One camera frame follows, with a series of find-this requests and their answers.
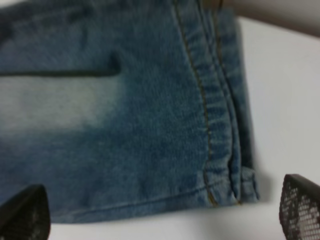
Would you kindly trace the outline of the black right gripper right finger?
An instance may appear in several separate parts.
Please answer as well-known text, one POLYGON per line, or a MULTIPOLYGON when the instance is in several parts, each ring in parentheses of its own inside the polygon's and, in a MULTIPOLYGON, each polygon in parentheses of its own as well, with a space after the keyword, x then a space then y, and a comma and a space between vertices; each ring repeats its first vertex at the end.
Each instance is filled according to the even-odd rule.
POLYGON ((279 222, 287 240, 320 238, 320 186, 299 174, 283 180, 279 222))

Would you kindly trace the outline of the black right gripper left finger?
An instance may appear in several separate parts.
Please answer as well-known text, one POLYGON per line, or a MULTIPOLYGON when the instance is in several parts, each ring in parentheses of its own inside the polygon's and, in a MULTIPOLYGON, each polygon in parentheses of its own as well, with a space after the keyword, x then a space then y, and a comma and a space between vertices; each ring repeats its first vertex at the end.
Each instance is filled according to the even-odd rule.
POLYGON ((0 206, 2 240, 47 240, 51 218, 46 189, 30 185, 0 206))

